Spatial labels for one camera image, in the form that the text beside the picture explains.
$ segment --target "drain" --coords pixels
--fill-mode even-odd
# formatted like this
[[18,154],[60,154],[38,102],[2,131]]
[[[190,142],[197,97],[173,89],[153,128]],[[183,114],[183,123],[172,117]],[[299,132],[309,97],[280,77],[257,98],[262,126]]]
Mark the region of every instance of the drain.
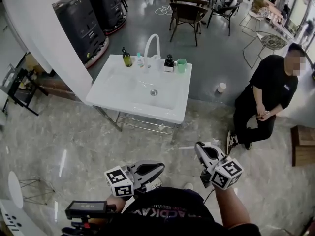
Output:
[[152,89],[152,90],[150,91],[150,95],[152,95],[152,96],[157,96],[157,94],[158,94],[158,91],[155,90],[155,89]]

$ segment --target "black shirt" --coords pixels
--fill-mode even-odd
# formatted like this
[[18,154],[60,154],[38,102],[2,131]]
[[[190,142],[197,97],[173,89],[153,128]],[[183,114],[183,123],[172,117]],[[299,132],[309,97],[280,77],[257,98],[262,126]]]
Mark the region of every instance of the black shirt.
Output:
[[110,232],[137,234],[184,234],[202,232],[210,236],[260,236],[254,224],[227,229],[216,223],[204,206],[203,199],[192,191],[163,187],[149,191],[136,199],[123,214],[115,217],[98,235]]
[[245,91],[250,92],[253,98],[252,86],[261,89],[262,103],[268,111],[278,104],[285,109],[296,91],[297,84],[298,78],[288,76],[284,71],[284,57],[270,55],[260,62]]

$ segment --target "screen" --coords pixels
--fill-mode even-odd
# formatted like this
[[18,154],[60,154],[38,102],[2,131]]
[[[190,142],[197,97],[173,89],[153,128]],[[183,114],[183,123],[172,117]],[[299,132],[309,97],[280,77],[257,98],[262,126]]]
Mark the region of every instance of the screen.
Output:
[[70,209],[73,210],[104,210],[104,202],[99,203],[73,203]]

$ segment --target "white faucet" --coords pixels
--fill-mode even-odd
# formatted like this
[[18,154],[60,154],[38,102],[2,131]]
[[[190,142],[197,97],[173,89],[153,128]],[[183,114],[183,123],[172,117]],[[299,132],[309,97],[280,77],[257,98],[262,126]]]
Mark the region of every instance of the white faucet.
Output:
[[160,54],[159,54],[159,37],[157,34],[152,34],[151,37],[149,38],[147,45],[146,45],[146,49],[144,50],[144,71],[147,73],[148,72],[148,50],[149,50],[149,46],[151,44],[152,39],[156,37],[157,38],[157,55],[154,55],[155,59],[159,60],[161,58]]

